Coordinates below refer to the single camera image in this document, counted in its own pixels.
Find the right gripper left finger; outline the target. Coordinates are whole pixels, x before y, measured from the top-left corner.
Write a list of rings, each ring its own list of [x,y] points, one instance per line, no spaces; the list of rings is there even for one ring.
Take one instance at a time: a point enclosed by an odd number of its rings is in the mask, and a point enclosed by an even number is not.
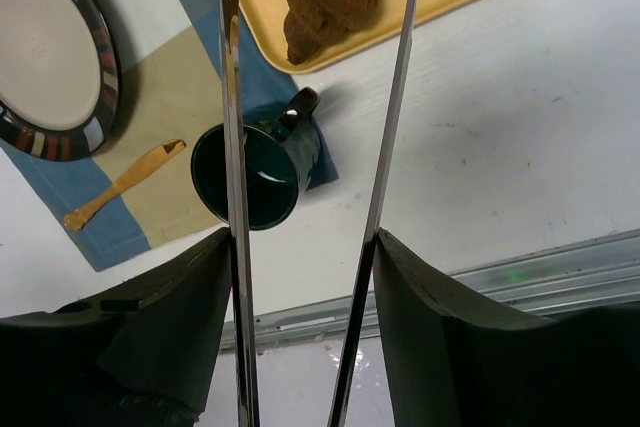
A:
[[[191,426],[231,290],[230,233],[54,312],[1,321],[5,426]]]

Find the silver metal tongs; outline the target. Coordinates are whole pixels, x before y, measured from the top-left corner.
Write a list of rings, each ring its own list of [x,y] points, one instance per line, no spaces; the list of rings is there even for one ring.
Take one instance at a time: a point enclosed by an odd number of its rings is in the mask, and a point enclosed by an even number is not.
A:
[[[260,423],[256,340],[249,241],[248,194],[240,92],[239,0],[219,0],[224,147],[231,230],[231,274],[236,347],[238,417],[242,426]],[[367,292],[376,249],[393,148],[399,122],[412,47],[416,0],[407,0],[388,102],[385,126],[366,220],[364,239],[352,295],[328,423],[346,421]]]

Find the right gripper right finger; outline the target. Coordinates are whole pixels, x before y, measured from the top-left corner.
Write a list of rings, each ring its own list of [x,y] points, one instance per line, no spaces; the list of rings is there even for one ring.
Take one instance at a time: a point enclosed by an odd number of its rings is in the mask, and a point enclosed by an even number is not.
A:
[[[559,318],[494,301],[387,231],[374,290],[399,426],[635,426],[639,307]]]

